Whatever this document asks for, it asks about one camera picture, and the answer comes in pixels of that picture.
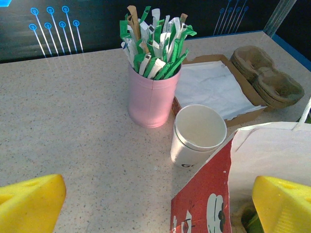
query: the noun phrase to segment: pink cup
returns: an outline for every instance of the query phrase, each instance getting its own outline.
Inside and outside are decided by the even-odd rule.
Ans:
[[[151,80],[128,69],[130,118],[145,128],[156,128],[169,118],[175,89],[180,77],[177,74],[165,80]]]

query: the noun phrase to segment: yellow plastic piece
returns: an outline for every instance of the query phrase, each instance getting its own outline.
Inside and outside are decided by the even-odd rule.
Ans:
[[[258,176],[253,202],[265,233],[311,233],[311,187]]]
[[[65,196],[59,174],[0,187],[0,233],[52,233]]]

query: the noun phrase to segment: cup rim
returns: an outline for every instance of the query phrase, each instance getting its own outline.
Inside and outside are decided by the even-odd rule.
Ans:
[[[138,74],[138,73],[134,70],[134,68],[131,66],[130,63],[128,64],[128,69],[132,70],[132,72],[136,73],[140,78],[142,78],[143,80],[147,80],[147,81],[150,82],[150,83],[153,83],[153,82],[156,82],[156,83],[162,82],[162,83],[164,83],[164,82],[167,82],[168,80],[170,80],[171,78],[176,77],[176,76],[181,72],[181,67],[182,67],[182,65],[183,65],[183,64],[180,64],[180,65],[177,67],[177,69],[175,70],[175,74],[174,74],[173,76],[169,77],[168,79],[161,79],[161,80],[153,80],[153,79],[147,79],[147,78],[145,78],[144,76]]]
[[[187,141],[183,135],[180,133],[180,131],[178,130],[178,128],[176,127],[176,122],[177,122],[177,117],[178,115],[180,114],[180,112],[183,110],[183,109],[186,109],[190,106],[202,106],[202,107],[205,107],[205,108],[208,108],[209,110],[213,111],[214,113],[216,113],[217,116],[219,116],[219,118],[222,120],[222,124],[224,125],[225,127],[225,134],[224,134],[224,137],[223,139],[217,144],[217,145],[214,145],[212,147],[201,147],[201,146],[198,146],[192,142],[189,142]],[[213,150],[215,148],[217,148],[218,146],[220,146],[226,139],[227,137],[227,125],[225,124],[225,120],[212,108],[210,107],[207,107],[205,105],[202,105],[202,104],[190,104],[190,105],[187,105],[186,107],[183,107],[176,115],[175,117],[175,121],[174,121],[174,128],[175,128],[175,131],[176,131],[176,136],[177,138],[182,142],[182,144],[184,144],[186,147],[192,149],[192,150],[196,150],[196,151],[210,151],[210,150]]]

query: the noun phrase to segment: dark wall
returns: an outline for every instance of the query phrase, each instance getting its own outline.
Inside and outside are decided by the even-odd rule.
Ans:
[[[311,61],[311,1],[297,0],[276,34]]]
[[[44,57],[43,51],[47,57],[51,56],[51,54],[57,56],[56,49],[59,55],[63,55],[61,42],[65,54],[70,54],[69,47],[71,53],[81,53],[81,44],[83,52],[119,48],[121,43],[119,20],[124,19],[128,5],[137,6],[138,17],[142,15],[146,5],[152,6],[152,9],[160,8],[161,18],[164,18],[165,15],[171,15],[171,18],[178,17],[181,13],[185,13],[189,15],[186,23],[191,24],[195,31],[198,32],[197,37],[202,37],[263,30],[278,1],[12,0],[9,6],[0,7],[0,63]],[[54,9],[53,14],[47,12],[49,6]],[[74,40],[72,39],[67,16],[62,11],[62,6],[69,8],[67,15]],[[31,13],[33,7],[39,11],[37,14],[36,9],[33,9],[33,13],[37,14],[37,18]],[[73,25],[74,20],[79,21],[80,25],[78,27]],[[64,27],[65,34],[63,28],[59,26],[60,21],[66,23]],[[152,23],[151,14],[146,21]],[[44,26],[46,22],[50,23],[47,25],[48,27],[49,25],[52,26],[50,31]]]

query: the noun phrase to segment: speckled countertop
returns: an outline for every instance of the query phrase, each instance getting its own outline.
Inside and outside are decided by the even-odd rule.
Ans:
[[[311,95],[311,73],[267,35],[185,42],[190,59],[230,58],[245,45],[266,50],[306,94],[244,125],[296,121]],[[171,199],[198,168],[171,163],[173,116],[160,128],[141,128],[129,118],[127,95],[121,49],[0,65],[0,186],[62,174],[67,197],[55,233],[168,232]]]

